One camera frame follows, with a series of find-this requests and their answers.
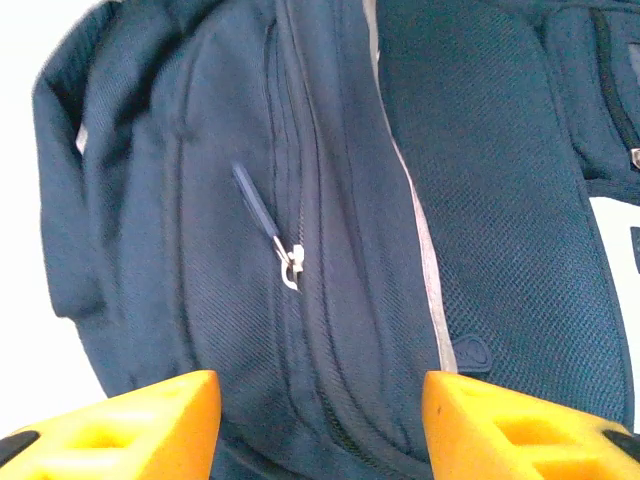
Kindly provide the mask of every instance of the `front pocket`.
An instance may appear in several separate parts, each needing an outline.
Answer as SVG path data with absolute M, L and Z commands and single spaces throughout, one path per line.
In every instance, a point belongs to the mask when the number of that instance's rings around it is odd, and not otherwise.
M 304 269 L 303 208 L 301 201 L 301 162 L 297 145 L 295 118 L 289 101 L 286 72 L 278 50 L 278 25 L 274 21 L 267 29 L 264 47 L 265 94 L 271 122 L 271 145 L 273 155 L 274 207 L 278 217 L 278 229 L 273 219 L 259 219 L 261 228 L 274 243 L 280 261 L 282 283 L 289 289 L 298 291 L 300 277 Z M 236 180 L 241 180 L 242 172 L 237 168 Z M 261 199 L 257 192 L 242 189 L 245 202 L 254 217 L 259 214 Z
M 545 44 L 591 196 L 640 202 L 640 13 L 566 8 Z
M 280 261 L 243 205 L 232 169 L 246 168 L 290 248 L 280 206 L 274 207 L 279 194 L 263 64 L 273 18 L 268 5 L 231 2 L 202 24 L 173 120 L 180 140 L 171 188 L 177 192 L 176 290 L 186 330 L 198 367 L 220 376 L 226 422 L 256 443 L 299 423 L 281 361 Z

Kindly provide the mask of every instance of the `zipper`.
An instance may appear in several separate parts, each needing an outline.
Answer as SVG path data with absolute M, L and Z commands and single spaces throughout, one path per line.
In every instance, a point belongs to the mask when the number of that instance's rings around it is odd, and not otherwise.
M 602 11 L 590 8 L 589 14 L 595 30 L 596 63 L 604 103 L 622 143 L 629 152 L 631 164 L 640 168 L 640 136 L 624 109 L 613 74 L 611 29 Z
M 276 57 L 276 70 L 279 69 L 279 62 L 280 62 L 280 57 L 277 56 Z M 289 82 L 287 80 L 287 76 L 286 73 L 283 72 L 283 82 L 285 83 L 285 87 L 287 89 L 287 96 L 288 98 L 292 98 L 292 92 L 291 92 L 291 86 L 289 85 Z M 293 124 L 296 128 L 296 131 L 298 130 L 297 127 L 297 119 L 295 116 L 295 112 L 291 111 L 291 116 L 292 116 L 292 120 L 293 120 Z M 304 184 L 303 184 L 303 167 L 302 167 L 302 162 L 299 161 L 298 162 L 298 183 L 299 183 L 299 187 L 300 187 L 300 192 L 299 192 L 299 196 L 298 196 L 298 243 L 297 245 L 299 245 L 300 250 L 301 250 L 301 255 L 302 255 L 302 261 L 304 262 Z
M 289 12 L 287 11 L 286 8 L 286 4 L 288 3 L 287 0 L 282 0 L 281 4 L 285 5 L 284 6 L 284 12 L 283 12 L 283 18 L 287 18 L 289 19 Z M 291 26 L 291 20 L 289 19 L 288 21 L 289 26 Z M 295 55 L 295 57 L 297 57 L 297 61 L 298 64 L 297 65 L 292 65 L 293 70 L 295 73 L 299 73 L 297 72 L 298 68 L 301 70 L 303 70 L 302 68 L 302 60 L 300 59 L 300 57 L 298 55 Z M 287 85 L 287 87 L 289 87 L 289 97 L 292 99 L 292 102 L 295 103 L 295 101 L 297 100 L 298 102 L 300 102 L 300 105 L 298 105 L 299 109 L 304 107 L 307 107 L 309 109 L 309 123 L 311 125 L 310 128 L 304 128 L 307 127 L 306 123 L 307 122 L 302 122 L 301 120 L 299 120 L 298 118 L 296 118 L 296 115 L 294 114 L 294 122 L 296 124 L 298 124 L 298 128 L 300 129 L 300 131 L 303 131 L 304 135 L 301 135 L 304 138 L 304 141 L 301 143 L 304 144 L 308 144 L 308 145 L 312 145 L 314 142 L 317 142 L 317 140 L 314 138 L 314 136 L 316 135 L 315 132 L 315 125 L 314 125 L 314 121 L 313 121 L 313 113 L 311 111 L 311 106 L 309 105 L 309 100 L 308 97 L 306 96 L 306 82 L 304 80 L 304 78 L 301 80 L 301 84 L 303 85 L 303 88 L 301 88 L 301 91 L 296 91 L 295 94 L 293 94 L 293 92 L 291 91 L 291 88 L 289 85 Z M 376 89 L 378 90 L 378 95 L 380 96 L 380 90 L 379 87 L 377 85 L 377 75 L 376 75 Z M 384 112 L 384 105 L 382 103 L 382 99 L 380 98 L 380 105 L 383 109 Z M 387 128 L 390 134 L 390 137 L 393 138 L 393 136 L 391 135 L 391 130 L 388 126 L 388 120 L 386 120 L 386 114 L 385 114 L 385 121 L 387 121 Z M 407 180 L 409 182 L 409 185 L 411 187 L 411 192 L 412 192 L 412 199 L 414 202 L 414 209 L 419 209 L 420 212 L 422 212 L 421 210 L 421 205 L 419 204 L 419 202 L 417 201 L 417 194 L 415 193 L 415 189 L 413 187 L 413 183 L 411 181 L 411 177 L 408 174 L 408 170 L 406 169 L 406 166 L 404 165 L 403 159 L 402 157 L 399 155 L 398 153 L 398 158 L 399 161 L 403 164 L 404 170 L 405 170 L 405 174 L 407 175 Z M 303 231 L 303 226 L 304 226 L 304 216 L 305 216 L 305 198 L 306 197 L 310 197 L 311 195 L 314 195 L 315 189 L 319 188 L 317 185 L 310 185 L 308 183 L 305 183 L 305 179 L 308 177 L 312 177 L 312 172 L 310 172 L 308 169 L 311 168 L 311 166 L 313 165 L 313 162 L 309 161 L 309 162 L 301 162 L 300 164 L 300 188 L 301 188 L 301 195 L 300 195 L 300 205 L 299 205 L 299 224 L 298 224 L 298 242 L 299 245 L 302 246 L 304 243 L 304 231 Z M 306 204 L 306 207 L 308 209 L 313 209 L 315 208 L 315 204 L 312 203 L 315 201 L 315 199 L 313 197 L 307 198 L 307 201 L 309 202 L 308 204 Z M 418 213 L 416 212 L 416 223 L 417 223 L 417 227 L 418 227 L 418 234 L 420 237 L 420 244 L 421 244 L 421 254 L 422 254 L 422 261 L 423 261 L 423 270 L 425 269 L 425 265 L 428 263 L 427 265 L 427 270 L 428 272 L 430 272 L 430 275 L 425 275 L 425 282 L 427 283 L 427 279 L 431 279 L 431 277 L 434 275 L 434 269 L 435 269 L 435 276 L 436 276 L 436 280 L 438 280 L 439 282 L 439 277 L 438 277 L 438 273 L 437 273 L 437 263 L 435 262 L 435 252 L 433 251 L 433 247 L 430 244 L 430 237 L 428 237 L 428 229 L 426 226 L 426 219 L 424 218 L 424 213 L 422 213 L 421 216 L 418 216 Z M 426 235 L 428 237 L 429 240 L 429 245 L 425 245 L 426 242 L 424 240 L 424 234 L 426 232 Z M 431 256 L 426 256 L 424 255 L 424 250 L 429 250 L 432 252 Z M 444 370 L 449 370 L 449 371 L 456 371 L 456 363 L 455 363 L 455 356 L 453 355 L 453 348 L 451 347 L 451 340 L 448 336 L 448 331 L 447 331 L 447 326 L 446 323 L 444 321 L 444 312 L 443 312 L 443 307 L 442 307 L 442 299 L 440 296 L 440 285 L 438 283 L 437 288 L 434 288 L 434 286 L 432 284 L 429 284 L 429 286 L 427 287 L 427 294 L 429 297 L 429 306 L 430 306 L 430 310 L 432 313 L 432 316 L 434 317 L 434 323 L 436 322 L 441 322 L 443 325 L 434 325 L 436 327 L 436 337 L 438 338 L 438 347 L 439 347 L 439 351 L 440 351 L 440 360 L 441 360 L 441 365 L 443 367 Z M 439 298 L 437 299 L 437 301 L 434 301 L 434 296 L 438 296 Z M 346 424 L 343 423 L 340 418 L 338 417 L 338 414 L 336 412 L 336 409 L 333 407 L 333 404 L 331 402 L 331 399 L 329 397 L 329 395 L 327 395 L 327 393 L 323 390 L 323 388 L 319 385 L 317 388 L 317 393 L 318 393 L 318 397 L 320 400 L 320 404 L 322 407 L 322 411 L 324 413 L 324 417 L 326 422 L 328 423 L 328 430 L 329 430 L 329 435 L 330 437 L 338 444 L 340 445 L 343 449 L 345 449 L 346 451 L 348 451 L 351 455 L 353 455 L 355 458 L 358 458 L 364 465 L 367 465 L 373 469 L 375 469 L 376 471 L 380 472 L 382 475 L 384 475 L 385 478 L 406 478 L 406 475 L 401 474 L 398 470 L 395 470 L 391 467 L 391 464 L 387 464 L 381 460 L 379 460 L 378 458 L 375 457 L 375 455 L 371 455 L 369 454 L 367 451 L 365 451 L 363 448 L 360 447 L 360 443 L 358 442 L 358 440 L 356 440 L 356 438 L 351 435 L 347 429 L 347 427 L 345 426 Z
M 280 260 L 282 282 L 291 290 L 299 291 L 300 275 L 304 271 L 304 247 L 302 243 L 294 244 L 291 251 L 287 251 L 284 247 L 280 230 L 267 210 L 247 169 L 240 163 L 234 163 L 233 176 L 242 193 L 244 204 L 251 213 L 256 225 L 273 243 L 274 251 Z

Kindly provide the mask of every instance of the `black zipper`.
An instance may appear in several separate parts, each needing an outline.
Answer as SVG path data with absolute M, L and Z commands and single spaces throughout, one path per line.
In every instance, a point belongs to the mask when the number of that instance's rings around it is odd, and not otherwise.
M 278 43 L 278 37 L 277 34 L 278 32 L 276 31 L 275 27 L 277 25 L 277 21 L 273 22 L 273 26 L 270 30 L 270 34 L 275 36 L 274 39 L 274 49 L 273 49 L 273 54 L 275 55 L 275 72 L 276 72 L 276 76 L 277 76 L 277 83 L 278 83 L 278 89 L 280 88 L 281 82 L 284 82 L 283 88 L 286 89 L 286 94 L 287 94 L 287 98 L 291 99 L 292 93 L 291 93 L 291 86 L 289 85 L 289 81 L 287 79 L 287 75 L 286 72 L 284 71 L 284 66 L 281 64 L 282 60 L 280 58 L 280 55 L 278 54 L 277 51 L 277 43 Z M 281 106 L 283 107 L 283 111 L 282 111 L 282 123 L 283 125 L 285 125 L 284 131 L 286 134 L 286 123 L 287 123 L 287 115 L 284 113 L 284 105 L 283 102 L 281 102 Z M 298 136 L 298 125 L 297 125 L 297 120 L 295 118 L 295 112 L 293 111 L 293 109 L 291 109 L 290 111 L 291 113 L 291 118 L 293 120 L 293 127 L 296 130 L 296 136 Z M 287 167 L 290 168 L 291 167 L 291 162 L 287 161 Z M 297 224 L 297 231 L 295 233 L 293 233 L 293 228 L 291 229 L 292 233 L 295 235 L 297 234 L 297 244 L 301 245 L 304 248 L 304 195 L 303 195 L 303 182 L 302 182 L 302 162 L 298 159 L 298 161 L 296 162 L 296 166 L 297 168 L 297 183 L 298 183 L 298 197 L 297 197 L 297 201 L 298 201 L 298 224 Z M 291 185 L 291 180 L 289 179 L 289 190 L 292 189 L 292 185 Z
M 386 465 L 383 465 L 374 457 L 362 451 L 360 447 L 358 447 L 356 441 L 351 438 L 351 436 L 344 429 L 342 423 L 340 423 L 340 420 L 333 411 L 331 401 L 327 398 L 326 394 L 322 392 L 322 390 L 319 390 L 318 395 L 320 396 L 320 402 L 322 403 L 322 408 L 327 418 L 327 422 L 329 423 L 329 429 L 334 441 L 338 442 L 338 444 L 342 448 L 344 448 L 347 452 L 360 460 L 364 465 L 380 472 L 386 478 L 404 478 L 400 477 L 398 472 L 396 472 L 395 470 L 392 470 Z
M 604 102 L 613 125 L 629 152 L 631 167 L 640 168 L 640 136 L 631 118 L 624 109 L 613 73 L 611 29 L 605 14 L 597 8 L 590 8 L 589 14 L 595 30 L 596 63 Z

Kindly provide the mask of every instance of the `dark blue fabric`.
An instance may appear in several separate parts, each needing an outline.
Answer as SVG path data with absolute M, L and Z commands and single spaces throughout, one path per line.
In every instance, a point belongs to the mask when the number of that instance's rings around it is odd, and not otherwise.
M 640 86 L 629 44 L 640 41 L 640 12 L 604 12 L 611 38 L 615 90 L 633 127 L 640 132 Z M 587 8 L 564 8 L 545 25 L 545 48 L 559 83 L 571 139 L 590 191 L 638 204 L 640 171 L 631 164 L 605 102 L 596 57 L 596 34 Z M 602 185 L 618 188 L 602 188 Z
M 480 378 L 632 425 L 619 307 L 534 31 L 462 0 L 382 2 L 379 22 L 452 337 L 487 342 Z
M 475 375 L 629 423 L 624 332 L 532 28 L 473 0 L 380 11 L 449 328 L 493 357 Z M 109 395 L 216 370 L 213 478 L 431 478 L 438 345 L 359 1 L 106 4 L 48 62 L 34 115 L 52 302 Z M 304 245 L 300 293 L 235 162 Z

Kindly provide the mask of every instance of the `metal zipper slider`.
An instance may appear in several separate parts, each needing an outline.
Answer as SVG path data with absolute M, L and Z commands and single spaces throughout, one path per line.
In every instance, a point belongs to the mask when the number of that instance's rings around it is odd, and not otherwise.
M 284 259 L 280 254 L 280 274 L 282 281 L 291 290 L 298 291 L 299 276 L 304 270 L 304 247 L 302 245 L 294 245 L 292 252 L 287 252 L 287 258 Z
M 304 248 L 302 245 L 294 245 L 293 251 L 287 252 L 282 243 L 280 230 L 269 214 L 247 169 L 239 163 L 234 163 L 233 176 L 240 187 L 244 203 L 251 212 L 251 216 L 273 242 L 276 255 L 280 259 L 282 281 L 290 289 L 298 291 L 298 277 L 304 268 Z
M 633 163 L 636 168 L 640 168 L 640 148 L 631 149 L 631 163 Z

